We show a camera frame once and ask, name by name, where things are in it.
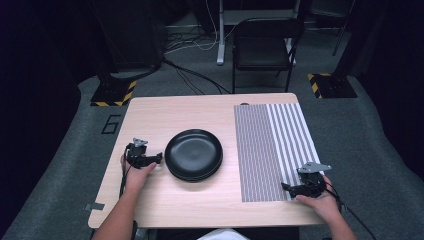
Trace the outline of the black folding chair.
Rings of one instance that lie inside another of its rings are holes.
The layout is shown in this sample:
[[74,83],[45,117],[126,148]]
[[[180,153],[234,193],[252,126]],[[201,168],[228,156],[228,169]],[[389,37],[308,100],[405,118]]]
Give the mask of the black folding chair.
[[236,92],[237,71],[287,73],[288,91],[297,45],[305,31],[296,18],[250,18],[234,28],[232,47],[232,92]]

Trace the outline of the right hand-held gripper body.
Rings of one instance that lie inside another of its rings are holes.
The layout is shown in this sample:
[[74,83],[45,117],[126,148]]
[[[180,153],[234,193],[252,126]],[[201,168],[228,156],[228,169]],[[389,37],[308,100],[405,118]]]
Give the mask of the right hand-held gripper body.
[[297,195],[316,198],[326,189],[322,172],[331,170],[330,165],[307,162],[297,169],[302,184],[297,190]]

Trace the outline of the striped grey white placemat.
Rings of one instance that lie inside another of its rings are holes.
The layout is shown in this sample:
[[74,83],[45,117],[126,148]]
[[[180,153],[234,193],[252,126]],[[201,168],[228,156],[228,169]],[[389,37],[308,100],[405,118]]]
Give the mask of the striped grey white placemat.
[[298,103],[234,107],[241,198],[289,201],[283,184],[301,184],[297,170],[318,154]]

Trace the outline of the person's right hand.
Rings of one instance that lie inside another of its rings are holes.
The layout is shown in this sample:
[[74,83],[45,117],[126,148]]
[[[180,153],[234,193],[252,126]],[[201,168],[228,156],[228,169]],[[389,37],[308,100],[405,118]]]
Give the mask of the person's right hand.
[[324,176],[323,179],[326,183],[327,190],[319,197],[311,198],[304,195],[297,195],[295,199],[302,204],[312,207],[325,223],[333,226],[336,223],[340,223],[343,217],[338,209],[336,199],[331,195],[331,181],[326,176]]

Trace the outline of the white desk frame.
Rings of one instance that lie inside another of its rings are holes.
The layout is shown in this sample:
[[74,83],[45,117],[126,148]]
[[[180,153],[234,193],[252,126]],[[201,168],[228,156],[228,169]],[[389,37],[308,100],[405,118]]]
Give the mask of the white desk frame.
[[226,37],[232,32],[232,29],[228,33],[225,33],[226,26],[235,27],[243,20],[249,18],[260,18],[260,17],[290,17],[296,18],[299,13],[300,0],[282,0],[283,2],[289,2],[288,8],[278,9],[259,9],[258,7],[252,9],[245,9],[240,5],[237,9],[227,10],[224,7],[225,0],[219,0],[219,42],[216,64],[222,66],[225,63],[225,48],[226,48]]

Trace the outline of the black round plate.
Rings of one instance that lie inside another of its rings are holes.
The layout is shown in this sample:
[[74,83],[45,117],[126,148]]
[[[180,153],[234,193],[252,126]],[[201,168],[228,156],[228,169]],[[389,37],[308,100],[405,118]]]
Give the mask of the black round plate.
[[220,161],[223,148],[218,138],[201,129],[189,129],[175,135],[165,149],[166,165],[182,161]]
[[220,168],[220,161],[182,161],[167,163],[169,171],[178,179],[198,182],[211,177]]
[[204,181],[211,176],[213,176],[217,171],[218,168],[207,168],[207,169],[201,169],[200,171],[195,170],[178,170],[176,168],[170,168],[169,171],[173,176],[176,178],[190,183],[195,182],[201,182]]

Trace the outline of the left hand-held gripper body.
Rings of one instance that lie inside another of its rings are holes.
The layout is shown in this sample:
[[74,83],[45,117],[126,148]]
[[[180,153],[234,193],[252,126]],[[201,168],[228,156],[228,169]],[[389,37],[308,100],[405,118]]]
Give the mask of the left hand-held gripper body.
[[147,167],[153,162],[157,162],[156,156],[147,156],[147,141],[134,138],[129,143],[125,151],[125,160],[134,168]]

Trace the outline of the black stand with hazard tape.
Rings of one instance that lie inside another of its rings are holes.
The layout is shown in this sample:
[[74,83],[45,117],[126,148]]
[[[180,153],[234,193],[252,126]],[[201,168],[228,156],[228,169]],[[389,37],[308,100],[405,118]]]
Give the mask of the black stand with hazard tape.
[[97,3],[100,0],[88,0],[88,6],[94,15],[93,36],[90,40],[93,68],[99,79],[91,104],[93,106],[124,106],[129,102],[136,85],[133,77],[117,77],[118,67],[111,50],[111,39],[104,25],[104,18]]
[[364,0],[321,0],[324,16],[340,18],[341,30],[333,55],[337,54],[346,30],[351,30],[350,39],[340,57],[337,67],[331,74],[309,74],[308,78],[317,98],[356,98],[347,76],[364,47],[369,28],[367,19],[361,15],[366,13]]

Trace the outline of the person's left hand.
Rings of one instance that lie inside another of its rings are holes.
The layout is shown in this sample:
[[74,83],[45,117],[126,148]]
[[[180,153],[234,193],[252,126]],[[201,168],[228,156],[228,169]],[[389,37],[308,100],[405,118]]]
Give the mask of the person's left hand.
[[148,175],[156,168],[155,162],[140,169],[132,167],[124,157],[121,157],[121,164],[124,170],[124,190],[123,194],[138,195],[143,188]]

